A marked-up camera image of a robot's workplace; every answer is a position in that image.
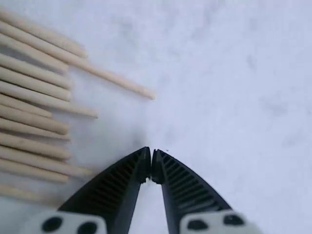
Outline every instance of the black dot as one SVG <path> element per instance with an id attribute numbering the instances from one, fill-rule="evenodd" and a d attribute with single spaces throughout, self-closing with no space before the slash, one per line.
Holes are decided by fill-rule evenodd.
<path id="1" fill-rule="evenodd" d="M 94 222 L 86 222 L 80 225 L 77 234 L 94 234 L 98 227 Z"/>
<path id="2" fill-rule="evenodd" d="M 60 228 L 60 226 L 62 225 L 62 222 L 63 220 L 61 217 L 52 217 L 52 218 L 47 219 L 43 223 L 41 228 L 46 233 L 54 232 Z"/>
<path id="3" fill-rule="evenodd" d="M 204 221 L 197 219 L 190 221 L 189 224 L 187 225 L 187 229 L 195 231 L 206 230 L 208 229 L 208 225 Z"/>
<path id="4" fill-rule="evenodd" d="M 244 221 L 237 215 L 226 215 L 223 219 L 224 225 L 241 226 L 244 225 Z"/>

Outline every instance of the tapered wooden stick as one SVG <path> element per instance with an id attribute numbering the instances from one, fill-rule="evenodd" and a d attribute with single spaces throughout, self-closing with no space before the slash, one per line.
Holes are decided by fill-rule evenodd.
<path id="1" fill-rule="evenodd" d="M 70 104 L 69 102 L 41 94 L 32 90 L 24 89 L 13 84 L 0 81 L 0 93 L 30 101 L 39 105 L 53 107 L 59 110 L 78 113 L 97 118 L 97 114 L 89 108 L 81 108 Z"/>
<path id="2" fill-rule="evenodd" d="M 68 70 L 68 65 L 64 62 L 4 34 L 0 34 L 0 45 L 27 55 L 50 68 L 57 69 L 62 72 L 67 72 Z"/>
<path id="3" fill-rule="evenodd" d="M 2 95 L 0 94 L 0 104 L 3 106 L 8 106 L 8 107 L 12 107 L 21 111 L 25 111 L 25 112 L 29 112 L 38 116 L 44 116 L 44 117 L 48 117 L 51 118 L 52 117 L 52 113 L 48 112 L 44 109 L 41 109 L 37 106 L 33 106 L 30 105 L 26 102 L 17 100 L 15 98 L 12 97 L 8 97 L 6 95 Z"/>
<path id="4" fill-rule="evenodd" d="M 82 58 L 88 57 L 84 48 L 77 42 L 23 18 L 12 11 L 5 9 L 4 7 L 0 7 L 0 19 L 14 27 L 56 45 L 63 50 L 67 50 Z"/>
<path id="5" fill-rule="evenodd" d="M 54 196 L 37 194 L 29 190 L 19 189 L 5 184 L 0 184 L 0 195 L 30 202 L 38 202 L 49 206 L 60 205 L 60 201 Z"/>
<path id="6" fill-rule="evenodd" d="M 86 168 L 10 149 L 4 146 L 0 146 L 0 158 L 46 169 L 52 172 L 58 172 L 68 176 L 84 177 L 95 175 L 95 172 Z"/>
<path id="7" fill-rule="evenodd" d="M 47 130 L 32 127 L 32 126 L 22 124 L 22 123 L 17 123 L 14 121 L 10 121 L 8 119 L 3 119 L 3 118 L 0 118 L 0 129 L 18 132 L 18 133 L 32 134 L 32 135 L 37 135 L 41 137 L 70 140 L 70 135 L 68 134 L 61 135 L 61 134 L 49 132 Z"/>
<path id="8" fill-rule="evenodd" d="M 64 183 L 68 180 L 68 176 L 62 175 L 60 173 L 51 172 L 4 159 L 0 159 L 0 171 L 61 183 Z"/>
<path id="9" fill-rule="evenodd" d="M 68 125 L 52 118 L 37 116 L 11 107 L 0 105 L 0 117 L 45 129 L 58 134 L 67 134 Z"/>
<path id="10" fill-rule="evenodd" d="M 121 87 L 138 93 L 140 95 L 146 96 L 150 99 L 155 99 L 155 94 L 153 91 L 148 88 L 131 82 L 117 74 L 114 74 L 109 71 L 101 70 L 95 67 L 93 64 L 88 62 L 87 60 L 80 58 L 76 55 L 73 55 L 67 51 L 64 51 L 46 41 L 43 41 L 39 38 L 36 38 L 29 33 L 26 33 L 16 27 L 8 25 L 6 23 L 0 22 L 0 32 L 6 34 L 10 37 L 15 38 L 16 40 L 22 41 L 25 44 L 28 44 L 38 50 L 41 50 L 51 56 L 54 56 L 68 64 L 75 65 L 83 70 L 86 70 L 92 74 L 95 74 L 99 77 L 107 79 Z"/>
<path id="11" fill-rule="evenodd" d="M 0 67 L 0 79 L 18 86 L 34 90 L 49 96 L 69 101 L 70 92 L 66 89 L 43 82 L 41 80 L 25 76 L 23 74 Z"/>
<path id="12" fill-rule="evenodd" d="M 0 54 L 0 66 L 25 74 L 27 76 L 34 77 L 36 79 L 40 79 L 50 84 L 57 85 L 64 89 L 70 89 L 72 86 L 71 81 L 58 75 L 57 73 L 42 69 L 7 55 Z"/>
<path id="13" fill-rule="evenodd" d="M 71 156 L 70 152 L 63 148 L 5 133 L 0 133 L 0 145 L 58 159 L 69 159 Z"/>

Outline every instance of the wooden dowel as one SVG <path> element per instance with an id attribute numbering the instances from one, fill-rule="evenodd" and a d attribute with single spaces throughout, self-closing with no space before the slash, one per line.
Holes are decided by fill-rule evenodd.
<path id="1" fill-rule="evenodd" d="M 57 73 L 42 69 L 7 55 L 0 54 L 0 66 L 17 71 L 27 76 L 34 77 L 36 79 L 40 79 L 44 82 L 57 85 L 64 89 L 70 89 L 72 86 L 71 81 L 58 75 Z"/>
<path id="2" fill-rule="evenodd" d="M 51 172 L 4 159 L 0 159 L 0 171 L 61 183 L 65 183 L 68 180 L 68 176 L 62 175 L 60 173 Z"/>
<path id="3" fill-rule="evenodd" d="M 21 54 L 27 55 L 30 58 L 44 64 L 52 69 L 57 69 L 61 72 L 67 72 L 68 65 L 64 62 L 45 54 L 29 45 L 26 45 L 18 40 L 10 38 L 4 34 L 0 34 L 0 45 L 16 50 Z"/>
<path id="4" fill-rule="evenodd" d="M 85 177 L 95 175 L 92 170 L 0 146 L 0 158 L 29 166 L 42 168 L 68 176 Z"/>
<path id="5" fill-rule="evenodd" d="M 63 111 L 82 114 L 95 118 L 98 117 L 98 115 L 89 108 L 77 107 L 67 101 L 63 101 L 55 97 L 41 94 L 32 90 L 24 89 L 3 81 L 0 81 L 0 93 L 22 100 L 30 101 L 39 105 L 53 107 Z"/>
<path id="6" fill-rule="evenodd" d="M 62 160 L 69 159 L 71 156 L 70 152 L 63 148 L 5 133 L 0 133 L 0 145 Z"/>
<path id="7" fill-rule="evenodd" d="M 61 100 L 69 101 L 71 97 L 70 92 L 66 89 L 57 87 L 55 85 L 43 82 L 32 77 L 25 76 L 23 74 L 11 71 L 3 67 L 0 67 L 0 79 L 30 90 L 37 91 L 39 93 L 59 98 Z"/>
<path id="8" fill-rule="evenodd" d="M 25 200 L 30 202 L 38 202 L 45 205 L 59 205 L 60 201 L 54 196 L 47 194 L 37 194 L 29 190 L 19 189 L 13 186 L 0 184 L 0 195 L 6 197 L 12 197 L 19 200 Z"/>
<path id="9" fill-rule="evenodd" d="M 68 125 L 52 118 L 37 116 L 11 107 L 0 105 L 0 117 L 27 124 L 58 134 L 67 134 Z"/>
<path id="10" fill-rule="evenodd" d="M 17 123 L 8 119 L 0 118 L 0 129 L 13 131 L 17 133 L 32 134 L 41 137 L 49 137 L 62 140 L 70 140 L 70 135 L 61 135 L 40 128 L 32 127 L 26 124 Z"/>
<path id="11" fill-rule="evenodd" d="M 92 74 L 95 74 L 99 77 L 109 80 L 125 89 L 133 91 L 145 97 L 148 97 L 150 99 L 155 99 L 154 92 L 149 90 L 148 88 L 141 86 L 139 84 L 136 84 L 134 82 L 131 82 L 112 72 L 101 70 L 95 67 L 93 64 L 91 64 L 87 60 L 80 58 L 76 55 L 73 55 L 65 50 L 62 50 L 50 43 L 47 43 L 46 41 L 36 38 L 30 35 L 29 33 L 26 33 L 16 27 L 0 22 L 0 32 L 10 37 L 13 37 L 16 40 L 22 41 L 23 43 L 28 44 L 38 50 L 41 50 L 51 56 L 54 56 L 68 64 L 75 65 Z"/>
<path id="12" fill-rule="evenodd" d="M 42 27 L 26 18 L 23 18 L 12 11 L 9 11 L 8 9 L 4 7 L 0 7 L 0 19 L 14 27 L 17 27 L 38 38 L 41 38 L 79 57 L 82 57 L 82 58 L 88 57 L 84 48 L 77 42 L 71 39 L 68 39 L 67 37 L 60 35 L 56 32 L 53 32 L 52 30 Z"/>
<path id="13" fill-rule="evenodd" d="M 8 106 L 8 107 L 12 107 L 21 111 L 25 111 L 25 112 L 29 112 L 38 116 L 44 116 L 44 117 L 48 117 L 51 118 L 52 117 L 52 113 L 48 112 L 44 109 L 41 109 L 37 106 L 33 106 L 30 105 L 26 102 L 17 100 L 15 98 L 12 97 L 8 97 L 6 95 L 2 95 L 0 94 L 0 104 L 3 106 Z"/>

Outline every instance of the white surface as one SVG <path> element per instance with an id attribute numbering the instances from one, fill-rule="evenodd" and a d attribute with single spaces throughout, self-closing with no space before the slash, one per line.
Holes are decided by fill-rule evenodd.
<path id="1" fill-rule="evenodd" d="M 86 46 L 93 63 L 155 101 L 71 67 L 73 162 L 104 169 L 142 146 L 168 151 L 268 234 L 312 228 L 312 2 L 1 0 Z M 7 182 L 67 199 L 83 181 Z M 41 208 L 0 199 L 1 233 Z M 130 234 L 167 233 L 160 186 L 141 187 Z"/>

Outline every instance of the wooden stick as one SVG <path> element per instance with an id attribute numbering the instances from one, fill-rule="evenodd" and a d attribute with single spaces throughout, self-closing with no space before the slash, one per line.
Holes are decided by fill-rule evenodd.
<path id="1" fill-rule="evenodd" d="M 58 159 L 69 159 L 71 156 L 70 152 L 63 148 L 5 133 L 0 133 L 0 145 Z"/>
<path id="2" fill-rule="evenodd" d="M 70 92 L 66 89 L 3 67 L 0 67 L 0 79 L 65 101 L 69 101 L 71 97 Z"/>
<path id="3" fill-rule="evenodd" d="M 37 106 L 33 106 L 30 105 L 26 102 L 17 100 L 15 98 L 12 97 L 8 97 L 6 95 L 2 95 L 0 94 L 0 104 L 3 106 L 8 106 L 8 107 L 12 107 L 21 111 L 25 111 L 25 112 L 29 112 L 38 116 L 44 116 L 44 117 L 48 117 L 51 118 L 52 117 L 52 113 L 48 112 L 44 109 L 41 109 Z"/>
<path id="4" fill-rule="evenodd" d="M 0 105 L 0 117 L 38 127 L 58 134 L 67 134 L 68 125 L 52 118 L 37 116 L 11 107 Z"/>
<path id="5" fill-rule="evenodd" d="M 70 104 L 69 102 L 59 100 L 45 94 L 41 94 L 32 90 L 24 89 L 13 84 L 0 81 L 0 93 L 30 101 L 39 105 L 53 107 L 63 111 L 78 113 L 97 118 L 97 114 L 89 108 L 81 108 Z"/>
<path id="6" fill-rule="evenodd" d="M 12 162 L 9 160 L 0 159 L 0 170 L 18 174 L 21 176 L 30 176 L 45 180 L 51 180 L 54 182 L 65 183 L 68 180 L 68 176 L 62 175 L 56 172 L 51 172 L 36 167 L 23 165 L 21 163 Z"/>
<path id="7" fill-rule="evenodd" d="M 68 64 L 73 64 L 83 70 L 86 70 L 92 74 L 95 74 L 99 77 L 102 77 L 106 80 L 109 80 L 121 87 L 148 97 L 150 99 L 155 99 L 155 94 L 153 91 L 149 90 L 148 88 L 138 85 L 134 82 L 131 82 L 117 74 L 114 74 L 109 71 L 101 70 L 95 67 L 93 64 L 88 62 L 87 60 L 80 58 L 76 55 L 73 55 L 67 51 L 64 51 L 46 41 L 43 41 L 39 38 L 36 38 L 29 33 L 26 33 L 18 28 L 15 28 L 11 25 L 6 23 L 0 22 L 0 32 L 6 34 L 10 37 L 15 38 L 16 40 L 22 41 L 25 44 L 28 44 L 38 50 L 41 50 L 51 56 L 54 56 Z"/>
<path id="8" fill-rule="evenodd" d="M 55 139 L 70 140 L 70 135 L 61 135 L 61 134 L 49 132 L 47 130 L 32 127 L 32 126 L 22 124 L 22 123 L 17 123 L 14 121 L 3 119 L 3 118 L 0 118 L 0 129 L 18 132 L 18 133 L 33 134 L 33 135 L 37 135 L 41 137 L 50 137 L 50 138 L 55 138 Z"/>
<path id="9" fill-rule="evenodd" d="M 70 89 L 72 86 L 71 81 L 54 72 L 42 69 L 7 55 L 0 54 L 0 66 L 34 77 L 36 79 L 40 79 L 50 84 L 57 85 L 64 89 Z"/>
<path id="10" fill-rule="evenodd" d="M 36 194 L 28 190 L 19 189 L 4 184 L 0 184 L 0 195 L 52 206 L 58 205 L 60 203 L 56 197 L 51 195 Z"/>
<path id="11" fill-rule="evenodd" d="M 84 48 L 77 42 L 72 41 L 67 37 L 53 32 L 45 27 L 42 27 L 28 19 L 20 17 L 16 13 L 7 10 L 4 7 L 0 7 L 0 19 L 14 27 L 17 27 L 53 45 L 56 45 L 63 50 L 67 50 L 82 58 L 88 57 Z"/>
<path id="12" fill-rule="evenodd" d="M 85 177 L 95 175 L 95 172 L 86 168 L 70 165 L 64 162 L 55 161 L 3 146 L 0 146 L 0 158 L 42 168 L 52 172 L 58 172 L 68 176 Z"/>
<path id="13" fill-rule="evenodd" d="M 6 35 L 0 34 L 0 44 L 27 55 L 50 68 L 57 69 L 61 72 L 68 71 L 68 65 L 64 62 Z"/>

